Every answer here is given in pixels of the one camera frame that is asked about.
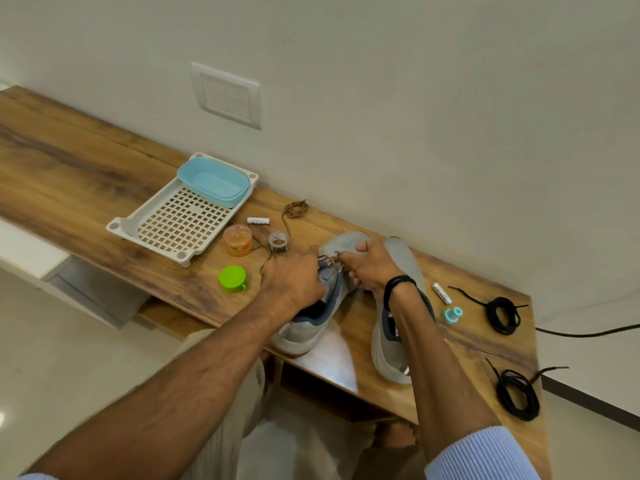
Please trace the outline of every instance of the white plastic tray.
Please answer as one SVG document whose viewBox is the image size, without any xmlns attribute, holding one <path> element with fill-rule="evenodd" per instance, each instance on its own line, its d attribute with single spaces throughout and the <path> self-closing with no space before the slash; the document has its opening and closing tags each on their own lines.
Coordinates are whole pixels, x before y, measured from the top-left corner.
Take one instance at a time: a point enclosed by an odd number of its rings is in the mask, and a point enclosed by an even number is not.
<svg viewBox="0 0 640 480">
<path fill-rule="evenodd" d="M 184 267 L 201 254 L 229 220 L 244 205 L 258 182 L 258 175 L 204 153 L 194 158 L 210 158 L 244 173 L 249 190 L 233 209 L 220 207 L 188 190 L 178 177 L 166 184 L 129 217 L 116 217 L 107 230 L 153 252 L 166 256 Z"/>
</svg>

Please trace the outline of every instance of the grey sneaker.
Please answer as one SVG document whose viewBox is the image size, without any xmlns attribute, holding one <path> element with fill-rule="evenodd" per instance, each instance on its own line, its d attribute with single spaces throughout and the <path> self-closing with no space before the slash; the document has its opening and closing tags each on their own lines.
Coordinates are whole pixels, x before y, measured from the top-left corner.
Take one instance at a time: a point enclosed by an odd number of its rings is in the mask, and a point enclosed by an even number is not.
<svg viewBox="0 0 640 480">
<path fill-rule="evenodd" d="M 435 321 L 433 307 L 424 293 L 422 270 L 420 270 L 420 266 L 415 261 L 409 247 L 399 237 L 389 237 L 385 241 L 385 248 L 400 270 L 415 281 L 422 300 Z M 382 300 L 376 300 L 376 305 L 378 320 L 371 337 L 373 364 L 386 380 L 399 384 L 411 384 L 409 364 L 404 355 L 402 337 L 400 337 L 396 322 L 389 310 L 384 307 Z"/>
<path fill-rule="evenodd" d="M 362 231 L 347 232 L 327 242 L 320 250 L 320 255 L 333 257 L 336 253 L 356 251 L 356 244 L 369 239 Z M 329 262 L 321 262 L 318 269 L 318 279 L 324 285 L 326 293 L 322 300 L 308 306 L 284 325 L 271 337 L 273 345 L 287 354 L 300 355 L 309 352 L 316 343 L 316 339 L 329 325 L 329 319 L 334 315 L 342 300 L 353 291 L 338 268 Z"/>
</svg>

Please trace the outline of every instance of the wooden desk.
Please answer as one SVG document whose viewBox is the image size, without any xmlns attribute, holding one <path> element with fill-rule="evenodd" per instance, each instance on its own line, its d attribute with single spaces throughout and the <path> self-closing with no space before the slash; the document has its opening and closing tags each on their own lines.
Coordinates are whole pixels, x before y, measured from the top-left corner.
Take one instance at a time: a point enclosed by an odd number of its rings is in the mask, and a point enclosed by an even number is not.
<svg viewBox="0 0 640 480">
<path fill-rule="evenodd" d="M 242 308 L 259 288 L 264 250 L 232 258 L 220 239 L 184 269 L 105 230 L 116 216 L 128 216 L 175 176 L 186 156 L 121 128 L 92 118 L 22 88 L 0 93 L 0 216 L 53 244 L 116 274 L 161 300 L 220 326 Z M 247 216 L 270 217 L 282 228 L 280 214 L 291 201 L 263 187 L 256 188 L 236 221 Z M 296 246 L 324 244 L 332 236 L 358 229 L 311 208 L 290 224 Z M 255 227 L 264 242 L 268 227 Z M 377 234 L 367 231 L 372 237 Z M 506 296 L 516 304 L 531 298 L 468 273 L 428 254 L 414 251 L 428 285 L 459 286 L 480 300 Z M 229 295 L 218 284 L 224 266 L 247 270 L 248 290 Z M 500 369 L 526 376 L 538 369 L 532 308 L 523 308 L 522 325 L 504 337 L 484 318 L 484 309 L 452 291 L 465 316 L 455 326 L 440 326 L 469 377 L 510 428 L 540 475 L 550 477 L 543 414 L 530 423 L 509 416 L 495 398 L 495 377 L 484 357 Z M 444 304 L 428 290 L 436 313 Z M 379 377 L 370 355 L 375 304 L 361 292 L 348 299 L 331 327 L 306 355 L 286 361 L 360 398 L 413 422 L 417 421 L 411 387 Z M 541 396 L 540 383 L 536 390 Z"/>
</svg>

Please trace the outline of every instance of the shoe tongue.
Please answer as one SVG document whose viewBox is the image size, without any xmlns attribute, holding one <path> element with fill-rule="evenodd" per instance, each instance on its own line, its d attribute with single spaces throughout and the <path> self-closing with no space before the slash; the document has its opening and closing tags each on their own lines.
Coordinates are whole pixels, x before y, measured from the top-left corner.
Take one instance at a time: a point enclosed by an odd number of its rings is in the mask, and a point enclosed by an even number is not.
<svg viewBox="0 0 640 480">
<path fill-rule="evenodd" d="M 335 266 L 329 266 L 325 263 L 320 265 L 320 269 L 318 270 L 318 279 L 324 286 L 324 297 L 322 297 L 322 302 L 326 303 L 329 300 L 329 295 L 331 295 L 331 291 L 335 287 L 335 282 L 338 279 L 338 270 Z"/>
</svg>

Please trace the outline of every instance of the light switch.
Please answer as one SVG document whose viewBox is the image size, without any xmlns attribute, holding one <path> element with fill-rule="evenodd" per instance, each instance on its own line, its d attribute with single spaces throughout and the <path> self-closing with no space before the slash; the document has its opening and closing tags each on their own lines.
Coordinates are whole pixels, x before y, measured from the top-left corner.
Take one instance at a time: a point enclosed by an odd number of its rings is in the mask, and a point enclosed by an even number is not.
<svg viewBox="0 0 640 480">
<path fill-rule="evenodd" d="M 260 84 L 227 72 L 191 64 L 191 82 L 204 111 L 262 129 Z"/>
</svg>

